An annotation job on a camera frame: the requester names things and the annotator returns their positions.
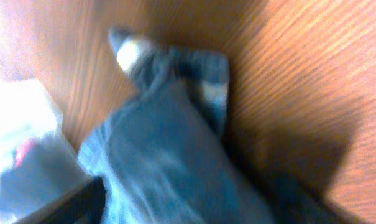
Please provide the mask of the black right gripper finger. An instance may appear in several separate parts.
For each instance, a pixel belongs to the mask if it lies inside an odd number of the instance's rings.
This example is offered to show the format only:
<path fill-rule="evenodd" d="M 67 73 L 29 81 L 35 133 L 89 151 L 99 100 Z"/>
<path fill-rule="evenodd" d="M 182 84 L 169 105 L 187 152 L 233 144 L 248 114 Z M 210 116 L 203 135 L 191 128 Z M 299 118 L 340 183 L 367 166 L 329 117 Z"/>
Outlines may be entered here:
<path fill-rule="evenodd" d="M 103 179 L 95 177 L 16 223 L 101 223 L 105 203 Z"/>

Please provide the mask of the small blue cloth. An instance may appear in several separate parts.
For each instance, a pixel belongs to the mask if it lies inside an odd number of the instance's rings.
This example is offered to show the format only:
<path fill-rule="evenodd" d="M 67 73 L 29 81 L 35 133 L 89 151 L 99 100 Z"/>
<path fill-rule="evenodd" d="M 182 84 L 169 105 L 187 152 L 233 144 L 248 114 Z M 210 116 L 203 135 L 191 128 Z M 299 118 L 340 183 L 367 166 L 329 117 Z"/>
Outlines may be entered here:
<path fill-rule="evenodd" d="M 229 63 L 115 27 L 109 43 L 137 94 L 82 142 L 78 162 L 106 188 L 102 223 L 274 223 L 221 137 Z"/>

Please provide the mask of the clear plastic storage bin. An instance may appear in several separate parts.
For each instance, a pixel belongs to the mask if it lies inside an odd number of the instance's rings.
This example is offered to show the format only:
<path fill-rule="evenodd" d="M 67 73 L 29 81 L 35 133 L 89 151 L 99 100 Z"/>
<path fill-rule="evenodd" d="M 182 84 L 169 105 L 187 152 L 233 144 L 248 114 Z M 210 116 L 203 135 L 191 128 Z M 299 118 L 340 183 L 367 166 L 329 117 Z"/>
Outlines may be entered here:
<path fill-rule="evenodd" d="M 0 223 L 35 213 L 88 178 L 62 123 L 37 79 L 0 82 Z"/>

